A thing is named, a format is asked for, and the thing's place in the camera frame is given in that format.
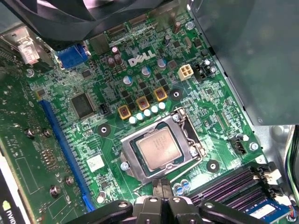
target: pcie slot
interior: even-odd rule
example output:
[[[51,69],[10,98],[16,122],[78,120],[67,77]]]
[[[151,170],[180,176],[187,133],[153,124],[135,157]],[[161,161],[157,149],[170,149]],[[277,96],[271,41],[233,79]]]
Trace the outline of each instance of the pcie slot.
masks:
[[[65,156],[65,158],[71,168],[71,171],[74,174],[74,177],[78,183],[78,186],[82,193],[82,199],[87,207],[87,210],[93,211],[95,208],[93,207],[93,203],[90,198],[88,186],[84,180],[84,177],[83,177],[81,170],[76,162],[76,159],[71,151],[71,148],[64,136],[64,133],[59,125],[59,122],[56,119],[56,116],[52,110],[51,104],[46,100],[41,100],[40,104],[43,107],[46,117],[52,127],[53,133],[55,134],[56,139],[62,149],[62,152],[64,153],[64,156]]]

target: mounting hole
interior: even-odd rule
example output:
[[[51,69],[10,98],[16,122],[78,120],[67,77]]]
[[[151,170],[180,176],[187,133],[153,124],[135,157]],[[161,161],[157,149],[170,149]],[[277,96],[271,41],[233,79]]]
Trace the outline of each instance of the mounting hole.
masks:
[[[217,160],[209,160],[206,164],[206,169],[211,173],[217,173],[220,169],[219,162]]]
[[[149,201],[150,201],[150,202],[157,202],[158,199],[157,199],[156,197],[150,197],[150,198],[149,198]]]
[[[98,126],[98,134],[102,137],[107,137],[111,133],[111,127],[109,124],[101,124]]]
[[[126,208],[127,206],[128,206],[128,203],[126,203],[126,202],[121,202],[118,204],[118,207],[120,207],[120,208]]]
[[[213,163],[213,164],[210,165],[210,168],[211,169],[216,169],[216,165]]]
[[[211,208],[214,207],[214,205],[213,205],[212,203],[210,203],[210,202],[205,203],[205,206],[206,206],[207,208],[209,208],[209,209],[211,209]]]
[[[176,203],[179,203],[179,201],[181,200],[179,197],[174,197],[173,199],[172,199],[174,202],[176,202]]]

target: fan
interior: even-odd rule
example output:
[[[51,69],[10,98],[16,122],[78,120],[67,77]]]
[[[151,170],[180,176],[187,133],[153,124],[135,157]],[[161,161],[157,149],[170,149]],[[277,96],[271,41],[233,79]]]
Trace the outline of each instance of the fan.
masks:
[[[3,0],[46,41],[63,50],[170,0]]]

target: motherboard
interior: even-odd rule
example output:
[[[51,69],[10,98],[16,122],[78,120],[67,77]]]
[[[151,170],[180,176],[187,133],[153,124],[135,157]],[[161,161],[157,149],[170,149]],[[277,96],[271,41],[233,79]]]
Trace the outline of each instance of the motherboard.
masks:
[[[47,72],[1,52],[1,148],[33,220],[133,202],[161,177],[188,196],[266,163],[190,15],[156,28],[145,15],[106,31],[109,48],[85,41],[85,62],[71,68],[70,52],[52,51]]]

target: integrated circuit chip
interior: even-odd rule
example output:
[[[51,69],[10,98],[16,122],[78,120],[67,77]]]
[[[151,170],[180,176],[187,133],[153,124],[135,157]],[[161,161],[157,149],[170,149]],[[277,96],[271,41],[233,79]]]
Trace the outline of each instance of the integrated circuit chip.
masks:
[[[91,75],[92,75],[92,73],[90,72],[90,70],[86,70],[86,71],[82,72],[83,78],[90,77]]]
[[[161,168],[182,156],[168,127],[144,136],[136,142],[136,145],[150,171]]]
[[[80,93],[71,99],[71,105],[79,119],[85,119],[94,114],[94,107],[86,93]]]

